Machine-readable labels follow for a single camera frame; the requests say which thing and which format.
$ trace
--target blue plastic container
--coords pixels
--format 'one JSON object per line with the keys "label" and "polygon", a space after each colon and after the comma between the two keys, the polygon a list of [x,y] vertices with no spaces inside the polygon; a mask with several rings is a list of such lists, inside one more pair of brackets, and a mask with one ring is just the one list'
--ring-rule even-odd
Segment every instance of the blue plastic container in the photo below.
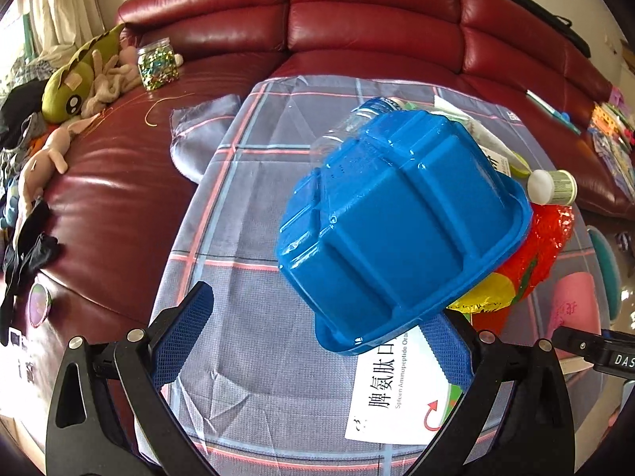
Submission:
{"label": "blue plastic container", "polygon": [[531,207],[465,128],[426,111],[372,120],[296,186],[281,273],[329,351],[360,354],[438,313],[513,254]]}

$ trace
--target red arrow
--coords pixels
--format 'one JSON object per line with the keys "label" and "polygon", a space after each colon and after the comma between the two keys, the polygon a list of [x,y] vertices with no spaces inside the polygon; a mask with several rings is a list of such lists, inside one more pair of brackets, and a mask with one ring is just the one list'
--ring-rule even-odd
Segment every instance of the red arrow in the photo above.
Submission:
{"label": "red arrow", "polygon": [[437,410],[438,405],[439,405],[438,400],[428,404],[430,408],[428,409],[428,412],[425,414],[425,417],[423,418],[423,426],[425,426],[425,429],[427,429],[429,432],[437,432],[441,429],[441,426],[439,426],[438,428],[431,428],[430,426],[428,426],[428,417],[430,417],[430,413]]}

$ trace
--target metal bolt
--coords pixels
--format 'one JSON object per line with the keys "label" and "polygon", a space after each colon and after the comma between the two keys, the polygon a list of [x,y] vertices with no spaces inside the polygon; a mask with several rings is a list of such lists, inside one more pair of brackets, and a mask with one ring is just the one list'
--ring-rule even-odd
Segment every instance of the metal bolt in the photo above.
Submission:
{"label": "metal bolt", "polygon": [[483,343],[494,343],[494,342],[496,342],[496,335],[493,332],[488,331],[488,330],[481,331],[478,334],[478,338]]}
{"label": "metal bolt", "polygon": [[138,342],[144,337],[144,334],[143,329],[133,329],[128,333],[127,338],[129,342]]}
{"label": "metal bolt", "polygon": [[538,340],[538,347],[540,347],[545,352],[549,352],[551,351],[551,349],[553,349],[551,342],[549,340],[545,340],[544,338]]}
{"label": "metal bolt", "polygon": [[71,338],[71,341],[69,342],[69,347],[71,349],[76,349],[80,347],[83,343],[84,341],[81,339],[80,336],[74,336],[73,338]]}

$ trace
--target red leather sofa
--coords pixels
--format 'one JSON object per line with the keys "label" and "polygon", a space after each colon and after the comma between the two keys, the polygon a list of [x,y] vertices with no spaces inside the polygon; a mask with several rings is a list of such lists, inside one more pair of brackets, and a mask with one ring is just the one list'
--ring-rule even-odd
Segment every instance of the red leather sofa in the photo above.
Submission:
{"label": "red leather sofa", "polygon": [[[169,36],[185,64],[178,82],[152,93],[138,88],[117,101],[94,131],[74,141],[68,173],[46,189],[54,216],[48,232],[64,252],[37,279],[55,301],[38,329],[28,326],[23,301],[17,320],[31,341],[44,400],[72,336],[109,342],[148,323],[195,189],[169,159],[171,110],[225,94],[244,97],[268,77],[431,82],[501,104],[526,123],[555,165],[575,175],[580,207],[635,219],[589,138],[525,96],[531,89],[585,129],[594,101],[607,100],[611,84],[572,44],[509,0],[128,0],[119,18],[123,37],[135,45]],[[130,427],[129,410],[125,417]]]}

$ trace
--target pink cup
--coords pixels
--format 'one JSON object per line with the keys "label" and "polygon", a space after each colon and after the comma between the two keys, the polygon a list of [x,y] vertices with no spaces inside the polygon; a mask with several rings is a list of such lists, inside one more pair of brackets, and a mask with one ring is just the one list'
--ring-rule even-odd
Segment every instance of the pink cup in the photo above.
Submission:
{"label": "pink cup", "polygon": [[[547,338],[551,338],[559,326],[600,334],[595,281],[589,272],[575,272],[556,283]],[[559,349],[556,349],[556,354],[558,359],[574,356]]]}

